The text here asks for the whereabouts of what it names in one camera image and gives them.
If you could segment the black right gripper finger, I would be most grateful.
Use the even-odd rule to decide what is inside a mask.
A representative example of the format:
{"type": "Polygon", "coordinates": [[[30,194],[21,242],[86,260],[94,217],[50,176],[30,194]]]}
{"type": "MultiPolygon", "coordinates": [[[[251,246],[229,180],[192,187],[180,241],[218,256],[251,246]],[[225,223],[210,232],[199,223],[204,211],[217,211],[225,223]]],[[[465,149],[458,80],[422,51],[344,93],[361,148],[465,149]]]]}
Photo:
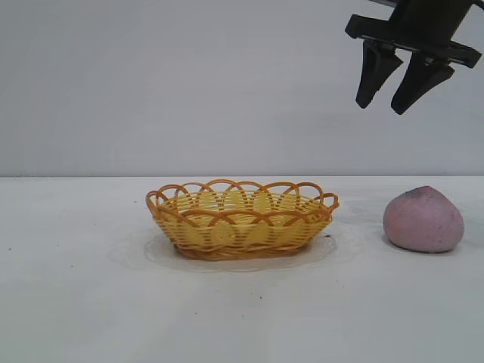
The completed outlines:
{"type": "Polygon", "coordinates": [[[447,60],[413,53],[405,76],[392,98],[392,109],[402,115],[428,91],[450,79],[454,72],[447,60]]]}
{"type": "Polygon", "coordinates": [[[374,40],[363,41],[361,78],[356,103],[365,109],[392,73],[403,64],[392,45],[374,40]]]}

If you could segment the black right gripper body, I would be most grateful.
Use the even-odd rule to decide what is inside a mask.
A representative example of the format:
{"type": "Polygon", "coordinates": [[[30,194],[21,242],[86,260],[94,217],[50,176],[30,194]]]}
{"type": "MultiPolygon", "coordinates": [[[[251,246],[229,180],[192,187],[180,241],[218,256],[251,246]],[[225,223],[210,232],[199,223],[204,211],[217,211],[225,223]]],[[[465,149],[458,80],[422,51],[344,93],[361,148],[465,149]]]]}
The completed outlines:
{"type": "Polygon", "coordinates": [[[345,31],[353,39],[364,39],[394,48],[425,54],[468,68],[476,66],[482,54],[452,37],[472,6],[481,1],[380,1],[393,8],[388,20],[353,14],[345,31]]]}

